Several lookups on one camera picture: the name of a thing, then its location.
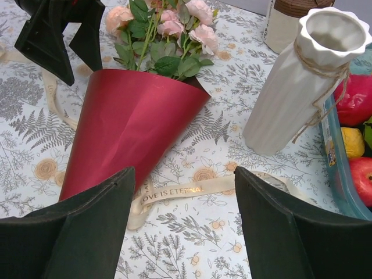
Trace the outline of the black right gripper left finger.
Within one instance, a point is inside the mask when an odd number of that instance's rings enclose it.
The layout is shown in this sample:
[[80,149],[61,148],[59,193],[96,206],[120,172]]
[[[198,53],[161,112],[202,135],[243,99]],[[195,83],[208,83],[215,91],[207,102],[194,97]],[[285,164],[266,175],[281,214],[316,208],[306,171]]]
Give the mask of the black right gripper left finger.
[[1,219],[1,278],[114,278],[134,186],[129,167],[56,204]]

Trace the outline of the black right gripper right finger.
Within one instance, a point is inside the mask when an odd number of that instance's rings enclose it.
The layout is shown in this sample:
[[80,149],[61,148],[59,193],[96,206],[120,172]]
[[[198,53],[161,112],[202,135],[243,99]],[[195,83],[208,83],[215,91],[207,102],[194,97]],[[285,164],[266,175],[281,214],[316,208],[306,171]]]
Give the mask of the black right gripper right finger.
[[371,222],[274,188],[243,167],[235,190],[252,278],[371,278]]

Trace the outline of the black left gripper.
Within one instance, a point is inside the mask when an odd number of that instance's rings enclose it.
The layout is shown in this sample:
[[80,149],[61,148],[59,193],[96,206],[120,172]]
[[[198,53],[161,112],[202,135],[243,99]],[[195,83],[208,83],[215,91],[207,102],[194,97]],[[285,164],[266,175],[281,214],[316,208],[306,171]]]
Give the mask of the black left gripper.
[[102,69],[99,29],[105,5],[101,1],[19,0],[16,4],[30,15],[15,48],[32,62],[54,74],[67,85],[74,75],[63,41],[67,22],[80,23],[69,47],[92,70]]

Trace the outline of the cream ribbon gold lettering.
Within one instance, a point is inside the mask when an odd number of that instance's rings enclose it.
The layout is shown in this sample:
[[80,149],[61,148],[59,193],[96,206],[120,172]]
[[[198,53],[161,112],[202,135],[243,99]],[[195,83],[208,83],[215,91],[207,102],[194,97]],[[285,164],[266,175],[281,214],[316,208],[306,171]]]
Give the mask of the cream ribbon gold lettering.
[[[75,129],[75,131],[77,130],[78,121],[66,118],[66,123],[71,128]],[[171,185],[160,189],[151,189],[145,181],[139,187],[135,184],[126,229],[135,230],[141,227],[151,206],[155,202],[169,198],[187,198],[214,194],[217,192],[230,191],[234,188],[234,176],[211,178],[205,181],[197,181],[189,184]]]

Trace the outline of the red paper bouquet wrap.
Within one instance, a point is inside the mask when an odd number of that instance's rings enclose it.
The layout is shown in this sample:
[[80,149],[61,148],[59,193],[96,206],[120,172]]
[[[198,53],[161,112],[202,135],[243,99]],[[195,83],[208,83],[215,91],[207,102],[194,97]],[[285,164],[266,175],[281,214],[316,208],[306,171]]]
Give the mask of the red paper bouquet wrap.
[[103,69],[91,74],[61,199],[133,167],[137,187],[203,109],[210,95],[195,78]]

